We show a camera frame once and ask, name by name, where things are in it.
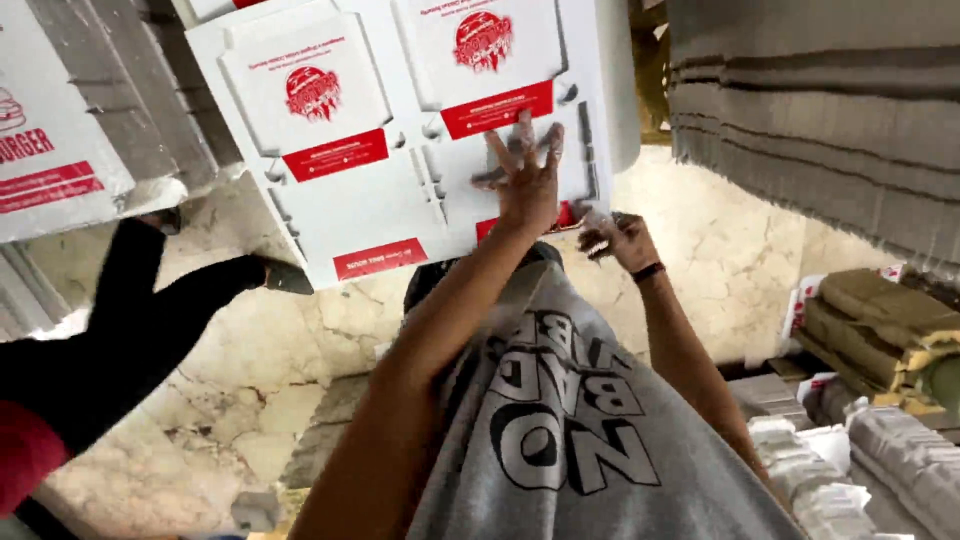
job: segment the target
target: hand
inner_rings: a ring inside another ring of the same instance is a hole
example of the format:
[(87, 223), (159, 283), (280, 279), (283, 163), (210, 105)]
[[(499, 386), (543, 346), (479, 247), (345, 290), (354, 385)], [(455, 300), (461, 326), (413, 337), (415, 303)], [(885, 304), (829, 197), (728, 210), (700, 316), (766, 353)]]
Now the hand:
[(506, 174), (487, 184), (500, 198), (497, 227), (536, 238), (557, 221), (557, 167), (564, 152), (564, 126), (554, 124), (547, 135), (546, 165), (537, 163), (537, 140), (528, 110), (520, 113), (519, 139), (522, 160), (515, 158), (496, 132), (484, 137)]
[[(613, 255), (620, 266), (631, 274), (660, 262), (654, 240), (642, 217), (616, 212), (615, 217), (602, 216), (597, 219), (596, 214), (592, 213), (587, 221), (588, 229), (580, 233), (580, 251), (588, 254), (590, 260)], [(605, 241), (607, 246), (597, 250)]]

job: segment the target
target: man's right hand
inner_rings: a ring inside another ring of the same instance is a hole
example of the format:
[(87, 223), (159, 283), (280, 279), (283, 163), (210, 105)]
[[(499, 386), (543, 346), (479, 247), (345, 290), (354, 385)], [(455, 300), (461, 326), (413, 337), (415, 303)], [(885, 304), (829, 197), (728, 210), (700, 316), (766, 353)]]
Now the man's right hand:
[[(614, 217), (595, 219), (594, 216), (588, 217), (588, 228), (580, 233), (580, 251), (590, 260), (613, 255), (631, 274), (660, 262), (660, 255), (642, 217), (619, 212), (615, 212)], [(607, 246), (597, 250), (604, 242)]]

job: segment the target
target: cracked floor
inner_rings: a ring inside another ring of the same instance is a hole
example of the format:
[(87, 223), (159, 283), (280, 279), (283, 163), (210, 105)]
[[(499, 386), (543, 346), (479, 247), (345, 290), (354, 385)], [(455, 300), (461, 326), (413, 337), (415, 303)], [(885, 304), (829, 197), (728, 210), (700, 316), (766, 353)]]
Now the cracked floor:
[[(644, 147), (616, 178), (613, 206), (645, 216), (687, 314), (717, 362), (774, 356), (789, 290), (798, 278), (893, 262), (857, 238), (775, 208), (708, 171)], [(241, 181), (186, 206), (159, 285), (257, 250), (284, 258), (255, 188)], [(77, 309), (89, 305), (113, 226), (29, 243), (37, 264)], [(549, 238), (581, 294), (621, 343), (645, 357), (639, 295), (612, 261)], [(257, 289), (222, 309), (171, 377), (45, 492), (111, 537), (232, 530), (241, 491), (271, 489), (333, 378), (367, 371), (400, 324), (413, 269), (302, 297)], [(130, 351), (136, 361), (136, 351)]]

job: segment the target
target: red fabric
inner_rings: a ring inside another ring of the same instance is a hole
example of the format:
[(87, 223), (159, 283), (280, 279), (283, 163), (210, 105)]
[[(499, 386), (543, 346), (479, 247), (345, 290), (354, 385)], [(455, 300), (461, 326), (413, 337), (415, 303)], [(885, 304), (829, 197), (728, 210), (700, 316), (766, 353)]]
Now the red fabric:
[(0, 401), (0, 517), (13, 513), (66, 459), (63, 441), (42, 418)]

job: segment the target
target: white cardboard box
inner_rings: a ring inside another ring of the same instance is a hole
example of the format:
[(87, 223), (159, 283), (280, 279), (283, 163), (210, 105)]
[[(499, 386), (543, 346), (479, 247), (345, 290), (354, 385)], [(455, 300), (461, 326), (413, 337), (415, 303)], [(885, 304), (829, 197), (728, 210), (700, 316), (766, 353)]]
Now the white cardboard box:
[(133, 178), (23, 0), (0, 51), (0, 242), (113, 219)]
[(317, 288), (473, 250), (498, 214), (480, 134), (522, 109), (566, 126), (561, 199), (609, 209), (592, 2), (269, 0), (187, 38)]

